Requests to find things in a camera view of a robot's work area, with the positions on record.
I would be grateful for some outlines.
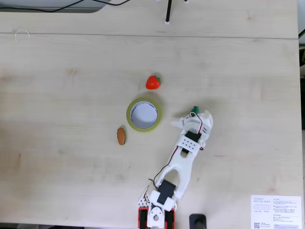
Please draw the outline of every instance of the black stand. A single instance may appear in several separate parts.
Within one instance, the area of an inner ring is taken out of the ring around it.
[[[166,13],[166,19],[165,19],[165,21],[167,23],[170,22],[171,7],[172,7],[172,0],[168,0],[167,13]]]
[[[202,214],[190,215],[190,229],[206,229],[206,217]]]

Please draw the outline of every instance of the black cable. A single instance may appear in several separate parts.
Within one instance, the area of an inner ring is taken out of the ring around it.
[[[121,2],[121,3],[119,3],[119,4],[113,4],[113,3],[110,3],[110,2],[99,1],[99,0],[92,0],[92,1],[101,2],[101,3],[107,4],[107,5],[111,5],[111,6],[121,6],[121,5],[127,3],[127,2],[130,1],[130,0],[126,0],[126,1]]]
[[[156,179],[156,177],[162,172],[162,170],[165,168],[165,167],[167,167],[168,165],[169,165],[169,163],[171,162],[171,160],[172,160],[172,157],[174,156],[174,154],[176,153],[176,151],[177,151],[177,149],[178,149],[178,146],[177,146],[177,148],[175,149],[175,151],[173,152],[173,154],[172,154],[172,156],[171,156],[171,159],[170,159],[170,161],[166,164],[166,165],[164,165],[163,166],[163,168],[160,170],[160,172],[154,177],[154,179],[153,179],[153,185],[154,185],[154,187],[156,188],[156,189],[158,189],[158,187],[154,184],[154,180]]]
[[[303,30],[302,32],[300,32],[299,34],[299,39],[305,34],[305,30]]]
[[[145,196],[145,195],[146,195],[146,192],[144,193],[144,199],[145,199],[145,201],[146,201],[147,203],[150,204],[150,202],[146,200],[146,196]]]
[[[41,10],[41,9],[35,9],[35,8],[21,8],[21,7],[0,7],[0,10],[34,10],[34,11],[40,11],[40,12],[46,12],[46,13],[54,13],[54,12],[57,12],[57,11],[60,11],[60,10],[63,10],[65,8],[68,8],[70,6],[74,6],[82,1],[85,1],[85,0],[79,0],[75,3],[72,3],[68,6],[64,6],[64,7],[61,7],[59,9],[56,9],[56,10]],[[113,4],[113,3],[109,3],[109,2],[105,2],[105,1],[98,1],[98,0],[92,0],[92,1],[97,1],[97,2],[101,2],[101,3],[104,3],[104,4],[107,4],[107,5],[111,5],[111,6],[121,6],[125,3],[127,3],[128,1],[130,0],[126,0],[124,2],[121,2],[121,3],[118,3],[118,4]]]

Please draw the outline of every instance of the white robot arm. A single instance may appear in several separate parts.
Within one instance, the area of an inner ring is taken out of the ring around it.
[[[166,166],[160,171],[157,181],[154,182],[153,180],[155,189],[148,195],[149,187],[147,187],[138,201],[140,229],[150,227],[164,228],[164,223],[165,229],[167,229],[166,212],[175,211],[177,207],[176,200],[183,197],[191,178],[193,161],[199,150],[203,150],[205,147],[205,142],[213,126],[213,119],[209,111],[200,114],[191,112],[178,122],[175,122],[174,125],[181,128],[182,132],[178,137],[171,157]],[[178,185],[164,179],[166,174],[172,170],[176,170],[178,173]],[[142,212],[143,219],[144,211],[147,214],[147,222],[145,224],[142,223],[141,228],[140,213]]]

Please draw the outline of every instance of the masking tape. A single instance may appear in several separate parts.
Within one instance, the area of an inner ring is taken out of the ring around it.
[[[138,98],[133,100],[127,108],[128,124],[140,132],[152,131],[160,123],[161,110],[151,99]]]

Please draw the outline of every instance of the small bread roll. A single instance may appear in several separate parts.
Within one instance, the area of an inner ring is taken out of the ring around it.
[[[118,129],[117,136],[118,136],[119,144],[124,145],[124,143],[125,143],[125,131],[122,127],[120,127]]]

